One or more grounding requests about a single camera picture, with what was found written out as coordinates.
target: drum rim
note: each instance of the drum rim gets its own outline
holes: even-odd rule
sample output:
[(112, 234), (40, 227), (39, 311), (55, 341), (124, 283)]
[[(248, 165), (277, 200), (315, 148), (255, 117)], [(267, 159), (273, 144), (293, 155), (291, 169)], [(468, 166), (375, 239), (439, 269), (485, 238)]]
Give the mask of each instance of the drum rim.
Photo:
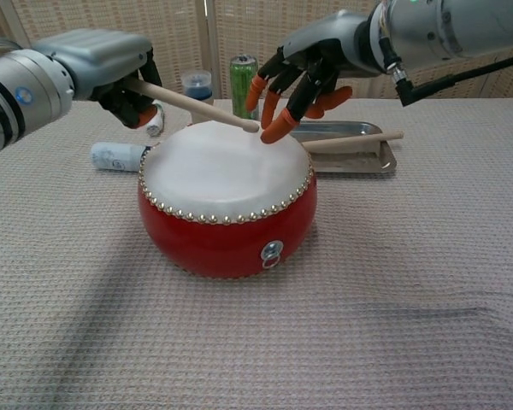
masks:
[(178, 219), (186, 220), (188, 222), (196, 222), (199, 224), (208, 224), (208, 225), (231, 225), (231, 224), (244, 224), (248, 222), (255, 222), (264, 218), (267, 218), (271, 215), (278, 214), (279, 212), (287, 210), (290, 205), (295, 203), (299, 197), (301, 197), (310, 187), (311, 180), (315, 176), (314, 164), (312, 161), (311, 154), (306, 152), (308, 156), (308, 171), (306, 177), (304, 178), (304, 182), (294, 191), (291, 192), (286, 198), (280, 203), (271, 204), (265, 209), (255, 210), (246, 215), (238, 215), (236, 218), (231, 218), (225, 216), (223, 219), (218, 219), (214, 215), (195, 215), (189, 210), (186, 209), (175, 209), (170, 205), (167, 205), (165, 202), (160, 202), (160, 200), (155, 197), (152, 192), (146, 186), (146, 182), (144, 180), (144, 162), (146, 160), (146, 156), (158, 145), (154, 145), (150, 149), (146, 150), (143, 156), (141, 157), (140, 166), (139, 166), (139, 188), (142, 190), (143, 195), (146, 198), (146, 201), (160, 212), (163, 212), (166, 215), (174, 216)]

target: orange fingertip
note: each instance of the orange fingertip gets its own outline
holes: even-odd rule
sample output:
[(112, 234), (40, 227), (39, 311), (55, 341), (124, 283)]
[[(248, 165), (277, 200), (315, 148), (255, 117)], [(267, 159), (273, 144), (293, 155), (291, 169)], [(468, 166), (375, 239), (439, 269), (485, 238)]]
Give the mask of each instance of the orange fingertip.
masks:
[(350, 86), (341, 87), (330, 94), (319, 96), (316, 103), (327, 111), (329, 109), (337, 108), (340, 104), (345, 103), (352, 95), (353, 90)]
[(261, 125), (262, 128), (267, 128), (274, 119), (274, 111), (277, 107), (277, 102), (281, 96), (273, 91), (268, 91), (266, 99), (264, 100), (264, 108), (262, 109)]
[(323, 118), (323, 115), (325, 115), (325, 110), (316, 104), (311, 104), (305, 114), (306, 117), (311, 118), (312, 120), (319, 120), (320, 118)]
[(148, 124), (156, 114), (157, 107), (155, 105), (148, 107), (144, 112), (139, 114), (139, 123), (137, 124), (137, 128)]
[(249, 87), (249, 94), (245, 99), (245, 108), (247, 109), (247, 111), (252, 111), (257, 107), (258, 98), (260, 98), (260, 95), (266, 88), (267, 84), (268, 81), (266, 81), (259, 75), (253, 77), (253, 80), (251, 81), (251, 86)]
[(299, 122), (291, 117), (287, 108), (281, 110), (281, 114), (264, 130), (260, 139), (265, 144), (273, 144), (298, 126)]

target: green can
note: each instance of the green can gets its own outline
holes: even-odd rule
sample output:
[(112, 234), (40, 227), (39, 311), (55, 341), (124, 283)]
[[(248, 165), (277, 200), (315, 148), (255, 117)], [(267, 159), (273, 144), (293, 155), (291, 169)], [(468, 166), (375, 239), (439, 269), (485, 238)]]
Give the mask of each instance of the green can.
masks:
[(249, 95), (251, 81), (257, 75), (258, 62), (246, 54), (235, 56), (230, 60), (230, 87), (232, 90), (232, 112), (239, 118), (258, 120), (258, 106), (249, 112), (245, 109), (245, 99)]

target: white drumhead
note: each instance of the white drumhead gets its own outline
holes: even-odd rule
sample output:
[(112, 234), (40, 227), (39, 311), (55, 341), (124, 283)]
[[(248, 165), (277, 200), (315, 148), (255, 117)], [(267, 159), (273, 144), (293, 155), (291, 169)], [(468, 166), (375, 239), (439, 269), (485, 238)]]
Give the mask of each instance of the white drumhead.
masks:
[(310, 159), (295, 138), (265, 144), (261, 133), (216, 121), (188, 126), (148, 152), (145, 186), (158, 205), (219, 222), (285, 206), (307, 187)]

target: blue logo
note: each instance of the blue logo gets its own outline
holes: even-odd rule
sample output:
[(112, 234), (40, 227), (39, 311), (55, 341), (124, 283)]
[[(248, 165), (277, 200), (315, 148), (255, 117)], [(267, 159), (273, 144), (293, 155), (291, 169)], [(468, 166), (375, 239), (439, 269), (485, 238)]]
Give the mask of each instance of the blue logo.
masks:
[(30, 105), (32, 104), (34, 97), (29, 89), (25, 87), (17, 87), (17, 89), (15, 89), (15, 99), (23, 105)]

